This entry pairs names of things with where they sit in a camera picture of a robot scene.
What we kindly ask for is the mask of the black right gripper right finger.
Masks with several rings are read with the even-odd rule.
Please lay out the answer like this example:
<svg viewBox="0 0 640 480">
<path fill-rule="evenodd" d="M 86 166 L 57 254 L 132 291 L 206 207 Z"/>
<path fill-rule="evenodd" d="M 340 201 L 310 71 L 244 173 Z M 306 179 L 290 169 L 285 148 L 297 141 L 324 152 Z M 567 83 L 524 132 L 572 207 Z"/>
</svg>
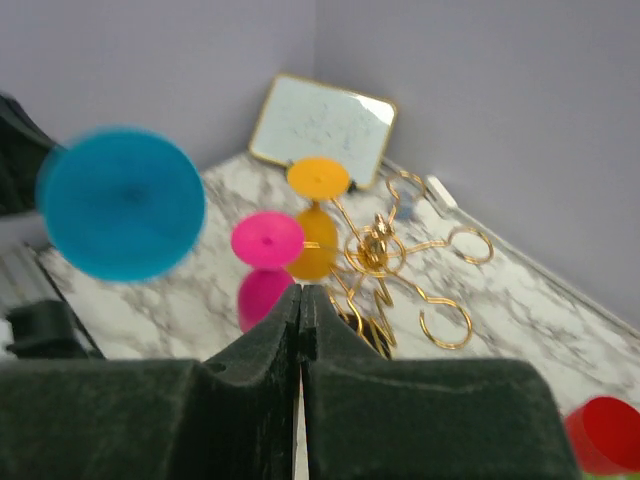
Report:
<svg viewBox="0 0 640 480">
<path fill-rule="evenodd" d="M 577 479 L 552 392 L 512 359 L 387 360 L 325 290 L 300 302 L 313 479 Z"/>
</svg>

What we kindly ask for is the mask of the red wine glass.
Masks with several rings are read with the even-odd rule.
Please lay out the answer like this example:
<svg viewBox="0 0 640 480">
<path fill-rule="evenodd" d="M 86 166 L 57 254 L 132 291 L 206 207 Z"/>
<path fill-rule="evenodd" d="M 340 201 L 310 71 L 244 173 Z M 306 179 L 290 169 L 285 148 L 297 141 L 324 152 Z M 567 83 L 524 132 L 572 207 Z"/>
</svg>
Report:
<svg viewBox="0 0 640 480">
<path fill-rule="evenodd" d="M 564 427 L 584 473 L 639 473 L 639 411 L 611 396 L 598 396 L 572 411 Z"/>
</svg>

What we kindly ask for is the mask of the orange wine glass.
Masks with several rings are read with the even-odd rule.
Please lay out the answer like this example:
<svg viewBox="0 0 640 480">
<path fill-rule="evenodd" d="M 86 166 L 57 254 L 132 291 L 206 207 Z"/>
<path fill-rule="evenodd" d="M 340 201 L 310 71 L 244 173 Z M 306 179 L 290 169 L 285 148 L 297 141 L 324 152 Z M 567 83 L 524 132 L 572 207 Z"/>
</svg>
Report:
<svg viewBox="0 0 640 480">
<path fill-rule="evenodd" d="M 330 274 L 338 253 L 337 227 L 321 203 L 344 194 L 350 186 L 350 177 L 341 164 L 330 158 L 305 157 L 288 169 L 287 182 L 297 195 L 310 201 L 296 220 L 304 231 L 305 241 L 319 245 L 305 246 L 288 271 L 299 280 L 319 281 Z"/>
</svg>

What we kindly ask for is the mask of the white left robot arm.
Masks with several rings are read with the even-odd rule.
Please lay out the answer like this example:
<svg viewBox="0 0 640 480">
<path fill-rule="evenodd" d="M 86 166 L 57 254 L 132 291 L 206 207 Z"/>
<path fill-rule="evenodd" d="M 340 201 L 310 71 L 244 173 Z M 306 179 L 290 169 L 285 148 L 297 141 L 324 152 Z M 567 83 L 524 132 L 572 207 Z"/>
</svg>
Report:
<svg viewBox="0 0 640 480">
<path fill-rule="evenodd" d="M 1 96 L 1 224 L 36 214 L 36 177 L 57 143 L 8 94 Z M 1 357 L 104 355 L 20 234 L 1 248 Z"/>
</svg>

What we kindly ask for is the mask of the pink wine glass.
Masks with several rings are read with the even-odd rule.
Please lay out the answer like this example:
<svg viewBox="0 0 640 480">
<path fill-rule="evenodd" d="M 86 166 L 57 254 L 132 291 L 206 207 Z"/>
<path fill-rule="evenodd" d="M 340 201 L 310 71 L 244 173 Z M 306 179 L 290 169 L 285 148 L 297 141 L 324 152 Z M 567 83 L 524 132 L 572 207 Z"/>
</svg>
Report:
<svg viewBox="0 0 640 480">
<path fill-rule="evenodd" d="M 304 232 L 290 215 L 261 211 L 243 218 L 231 233 L 231 248 L 251 270 L 237 294 L 238 323 L 244 333 L 260 323 L 294 283 L 286 268 L 303 250 Z"/>
</svg>

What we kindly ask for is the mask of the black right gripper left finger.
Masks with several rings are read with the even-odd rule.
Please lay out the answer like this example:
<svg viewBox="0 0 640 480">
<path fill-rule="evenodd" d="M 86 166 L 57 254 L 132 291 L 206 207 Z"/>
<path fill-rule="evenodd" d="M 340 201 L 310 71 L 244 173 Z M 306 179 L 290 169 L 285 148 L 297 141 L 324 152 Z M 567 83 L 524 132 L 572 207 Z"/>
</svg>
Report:
<svg viewBox="0 0 640 480">
<path fill-rule="evenodd" d="M 13 310 L 1 367 L 5 479 L 290 479 L 299 286 L 205 360 L 89 359 L 73 312 Z"/>
</svg>

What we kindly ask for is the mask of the blue wine glass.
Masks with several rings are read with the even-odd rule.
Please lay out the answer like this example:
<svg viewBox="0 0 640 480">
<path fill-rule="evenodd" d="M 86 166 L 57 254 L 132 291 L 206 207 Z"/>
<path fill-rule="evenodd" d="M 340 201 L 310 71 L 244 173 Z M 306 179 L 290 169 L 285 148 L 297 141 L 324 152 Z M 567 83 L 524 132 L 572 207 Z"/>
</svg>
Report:
<svg viewBox="0 0 640 480">
<path fill-rule="evenodd" d="M 189 156 L 130 126 L 54 148 L 38 172 L 35 200 L 60 255 L 110 282 L 166 274 L 196 246 L 206 218 L 203 182 Z"/>
</svg>

